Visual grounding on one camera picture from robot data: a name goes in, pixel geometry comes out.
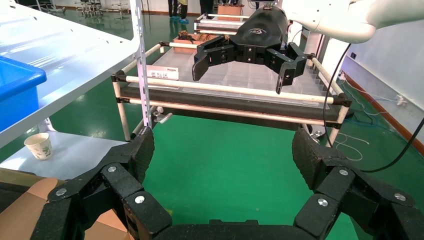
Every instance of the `metal bolt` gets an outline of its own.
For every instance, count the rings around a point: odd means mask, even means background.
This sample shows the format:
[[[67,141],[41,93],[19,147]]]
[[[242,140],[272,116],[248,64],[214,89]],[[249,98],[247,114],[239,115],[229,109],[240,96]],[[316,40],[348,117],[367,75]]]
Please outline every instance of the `metal bolt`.
[[[116,169],[117,169],[117,167],[116,167],[116,166],[111,166],[111,167],[109,167],[109,168],[107,169],[107,171],[108,171],[109,173],[111,173],[111,172],[115,172],[115,171],[116,171]]]
[[[406,201],[406,200],[407,200],[407,198],[406,198],[404,195],[400,194],[400,193],[396,193],[396,194],[394,195],[394,197],[395,197],[396,199],[398,199],[398,200],[401,200],[401,201]]]
[[[144,196],[138,196],[138,197],[135,198],[134,201],[135,201],[136,204],[141,204],[142,202],[145,201],[145,197]]]
[[[61,189],[57,190],[56,196],[62,196],[65,193],[66,193],[66,188],[61,188]]]
[[[344,170],[344,169],[341,169],[340,171],[338,171],[341,175],[345,175],[345,176],[347,176],[347,175],[349,175],[349,173],[348,173],[348,171],[346,171],[346,170]]]
[[[323,206],[323,207],[327,207],[329,205],[329,202],[323,198],[318,199],[318,204]]]

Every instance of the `label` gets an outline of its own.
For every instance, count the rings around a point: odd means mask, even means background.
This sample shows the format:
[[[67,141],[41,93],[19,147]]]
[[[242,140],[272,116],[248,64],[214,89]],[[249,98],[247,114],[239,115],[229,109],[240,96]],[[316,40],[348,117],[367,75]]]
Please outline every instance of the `label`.
[[[152,66],[147,65],[147,75],[149,78],[165,79],[165,80],[178,80],[178,68],[167,66]]]

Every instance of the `brown baseboard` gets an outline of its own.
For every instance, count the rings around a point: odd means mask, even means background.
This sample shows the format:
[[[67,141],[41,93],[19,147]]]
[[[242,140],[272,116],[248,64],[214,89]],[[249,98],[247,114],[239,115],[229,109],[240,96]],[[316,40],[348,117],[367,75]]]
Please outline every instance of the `brown baseboard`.
[[[143,11],[143,14],[152,14],[152,15],[169,15],[169,12],[167,11]],[[187,13],[188,17],[200,17],[200,13]]]
[[[354,87],[361,91],[365,90],[357,84],[350,76],[346,75],[347,81]],[[398,122],[390,113],[386,112],[383,106],[381,106],[373,97],[370,95],[359,92],[363,98],[365,98],[368,102],[372,102],[372,106],[379,112],[381,112],[381,115],[389,122],[405,139],[409,140],[412,137],[412,133],[410,133],[400,122]],[[415,147],[415,149],[424,155],[424,144],[420,142],[418,139],[415,139],[412,142],[412,145]]]

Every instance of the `cardboard box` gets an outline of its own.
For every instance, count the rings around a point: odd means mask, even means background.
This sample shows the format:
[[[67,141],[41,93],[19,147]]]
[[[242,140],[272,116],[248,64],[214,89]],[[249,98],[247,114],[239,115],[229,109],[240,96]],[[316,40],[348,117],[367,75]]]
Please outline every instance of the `cardboard box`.
[[[30,239],[47,202],[47,196],[57,184],[56,178],[41,179],[1,212],[0,240]],[[85,231],[85,239],[131,240],[132,237],[116,214],[109,210],[100,215],[93,226]]]
[[[218,37],[218,36],[216,36],[216,35],[209,35],[210,37],[209,37],[209,39],[205,39],[206,38],[206,36],[205,36],[205,34],[202,36],[202,39],[201,40],[199,40],[199,37],[200,37],[200,34],[193,34],[193,33],[189,33],[189,35],[194,39],[194,41],[193,41],[193,43],[190,41],[190,40],[180,40],[180,39],[178,39],[178,37],[176,37],[176,38],[174,38],[173,39],[173,42],[174,43],[179,43],[179,44],[195,44],[195,45],[199,45],[199,44],[202,44],[202,43],[204,43],[204,42],[206,42],[206,41],[209,41],[209,40],[211,40],[211,39],[214,39],[214,38],[216,38],[216,37]],[[195,53],[197,50],[196,49],[194,49],[194,48],[185,48],[185,47],[174,47],[173,48],[173,51],[175,52],[175,53],[178,53],[178,54],[190,54],[190,55],[192,55],[193,53]]]
[[[242,15],[242,7],[241,6],[218,6],[218,14],[241,16]],[[220,16],[220,17],[218,17],[218,20],[239,22],[240,18],[239,17]]]

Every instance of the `green epoxy floor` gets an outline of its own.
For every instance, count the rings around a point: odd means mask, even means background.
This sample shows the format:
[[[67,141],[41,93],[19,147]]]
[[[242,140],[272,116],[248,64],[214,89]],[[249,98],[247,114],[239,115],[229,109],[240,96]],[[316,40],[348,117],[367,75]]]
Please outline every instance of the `green epoxy floor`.
[[[117,13],[105,14],[100,22],[79,17],[72,10],[67,10],[63,17],[126,39],[132,38],[131,19],[121,20]],[[193,32],[193,17],[189,17],[188,25],[170,22],[169,17],[163,15],[145,15],[144,20],[147,49],[159,41],[175,38],[181,30]],[[368,111],[375,111],[356,91],[350,91]],[[359,110],[360,106],[354,103],[352,108]],[[130,129],[134,129],[141,119],[141,107],[126,104],[125,110]],[[357,116],[360,121],[369,121],[364,114]],[[381,125],[390,128],[382,117],[377,118]],[[50,119],[60,132],[124,140],[110,79]],[[24,139],[36,132],[28,131],[1,148],[0,161],[22,148]],[[398,134],[379,127],[345,123],[341,132],[369,142],[351,138],[345,142],[362,153],[363,160],[354,162],[360,169],[387,164],[406,144]],[[261,224],[291,225],[312,194],[293,163],[293,131],[173,116],[166,124],[155,127],[154,134],[156,151],[144,185],[172,211],[174,223],[257,219]],[[340,135],[337,140],[343,141],[344,136]],[[339,148],[352,159],[359,157],[350,148]],[[372,176],[411,194],[417,206],[424,210],[423,172],[424,160],[411,148],[395,166],[372,173]],[[371,239],[357,226],[355,229],[359,239]],[[357,239],[345,215],[339,218],[328,239],[342,238]]]

